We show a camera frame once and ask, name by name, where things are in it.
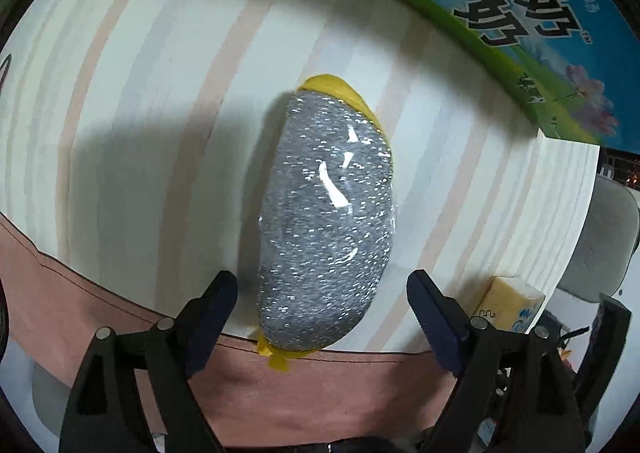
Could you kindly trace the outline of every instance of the silver glitter pouch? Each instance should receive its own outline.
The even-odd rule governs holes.
[[[270,349],[324,348],[364,316],[394,233],[390,145],[335,76],[287,105],[262,198],[258,320]]]

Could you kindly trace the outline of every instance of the silver rivet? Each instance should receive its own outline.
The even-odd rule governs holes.
[[[540,339],[546,339],[549,337],[549,331],[542,325],[538,325],[533,329],[533,331]]]
[[[480,316],[473,316],[471,318],[471,326],[473,328],[477,328],[478,330],[484,330],[489,326],[489,323],[486,322],[486,319]]]
[[[98,339],[106,339],[111,335],[111,329],[109,327],[98,328],[98,331],[95,333],[95,336]]]
[[[172,326],[174,326],[174,320],[172,318],[162,318],[156,326],[160,330],[169,330]]]

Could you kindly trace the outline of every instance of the striped tablecloth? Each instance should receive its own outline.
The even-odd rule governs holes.
[[[428,347],[426,269],[467,308],[492,274],[550,295],[598,148],[537,132],[487,72],[396,0],[36,0],[0,54],[0,210],[38,248],[169,315],[238,274],[255,328],[257,217],[292,90],[343,77],[394,152],[394,248],[347,351]]]

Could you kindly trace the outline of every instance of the small yellow box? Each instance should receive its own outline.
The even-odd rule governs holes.
[[[545,300],[545,295],[518,277],[493,276],[476,316],[498,330],[524,333]]]

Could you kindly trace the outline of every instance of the pink leather surface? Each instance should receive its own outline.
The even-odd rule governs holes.
[[[96,329],[141,331],[162,317],[38,252],[2,215],[0,278],[12,338],[69,386]],[[223,335],[191,388],[223,445],[256,447],[411,434],[434,424],[454,382],[432,353],[318,352],[277,372],[253,341]],[[162,430],[148,383],[140,391]]]

